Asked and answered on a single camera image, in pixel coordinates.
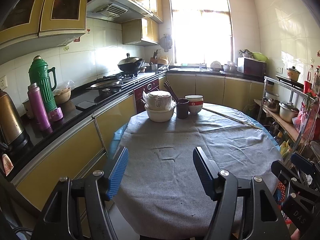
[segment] black cup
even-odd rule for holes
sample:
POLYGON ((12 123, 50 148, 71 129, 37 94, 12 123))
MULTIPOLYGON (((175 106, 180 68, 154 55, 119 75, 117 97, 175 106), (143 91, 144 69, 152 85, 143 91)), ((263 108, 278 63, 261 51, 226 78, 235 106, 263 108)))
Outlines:
POLYGON ((177 117, 179 119, 186 119, 189 116, 189 100, 188 99, 178 99, 177 102, 177 117))

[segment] purple thermos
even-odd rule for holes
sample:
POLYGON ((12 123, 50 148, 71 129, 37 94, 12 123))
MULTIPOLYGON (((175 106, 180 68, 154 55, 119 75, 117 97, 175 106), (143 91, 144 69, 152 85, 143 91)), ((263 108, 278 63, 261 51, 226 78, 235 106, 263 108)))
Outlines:
POLYGON ((39 125, 39 129, 41 131, 48 129, 51 125, 45 111, 40 88, 37 86, 37 83, 33 83, 28 86, 28 98, 33 115, 35 116, 37 124, 39 125))

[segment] chopsticks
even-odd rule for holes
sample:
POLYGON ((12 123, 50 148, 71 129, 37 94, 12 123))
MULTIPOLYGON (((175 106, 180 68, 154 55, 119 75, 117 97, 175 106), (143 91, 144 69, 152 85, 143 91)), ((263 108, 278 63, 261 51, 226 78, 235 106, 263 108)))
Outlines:
POLYGON ((251 127, 253 127, 253 128, 256 128, 256 129, 262 130, 262 129, 261 129, 260 127, 258 127, 258 126, 255 126, 255 125, 250 124, 250 123, 248 123, 248 122, 241 121, 241 120, 238 120, 238 119, 233 118, 233 117, 231 117, 231 116, 228 116, 228 115, 225 115, 225 114, 222 114, 222 113, 219 113, 219 112, 213 111, 213 110, 208 109, 208 108, 206 108, 206 107, 202 107, 202 109, 207 110, 207 111, 212 112, 212 113, 215 113, 215 114, 218 114, 218 115, 222 115, 222 116, 224 116, 224 117, 226 117, 226 118, 229 118, 229 119, 231 119, 231 120, 233 120, 233 121, 240 122, 240 123, 243 123, 243 124, 249 125, 249 126, 251 126, 251 127))
POLYGON ((176 96, 176 94, 174 93, 172 87, 170 86, 169 81, 166 81, 166 82, 164 83, 164 87, 165 87, 165 89, 167 89, 167 91, 172 95, 174 101, 178 102, 178 97, 176 96))

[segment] red and white bowl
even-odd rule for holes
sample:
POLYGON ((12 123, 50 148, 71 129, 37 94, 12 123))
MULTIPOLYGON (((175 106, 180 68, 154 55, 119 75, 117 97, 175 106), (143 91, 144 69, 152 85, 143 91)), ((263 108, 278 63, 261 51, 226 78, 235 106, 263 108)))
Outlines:
POLYGON ((185 96, 185 99, 189 100, 189 112, 190 114, 197 114, 201 111, 203 106, 203 96, 191 95, 185 96))

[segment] stacked bowl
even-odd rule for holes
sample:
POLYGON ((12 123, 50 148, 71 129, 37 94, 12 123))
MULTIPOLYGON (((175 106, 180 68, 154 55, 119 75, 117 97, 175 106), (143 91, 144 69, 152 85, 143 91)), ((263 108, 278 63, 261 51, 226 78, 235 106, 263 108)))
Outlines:
POLYGON ((172 101, 172 96, 167 91, 143 92, 145 110, 148 117, 154 122, 167 122, 172 116, 176 103, 172 101))
POLYGON ((191 95, 185 96, 185 99, 189 100, 189 112, 190 114, 197 114, 201 111, 203 106, 203 96, 191 95))

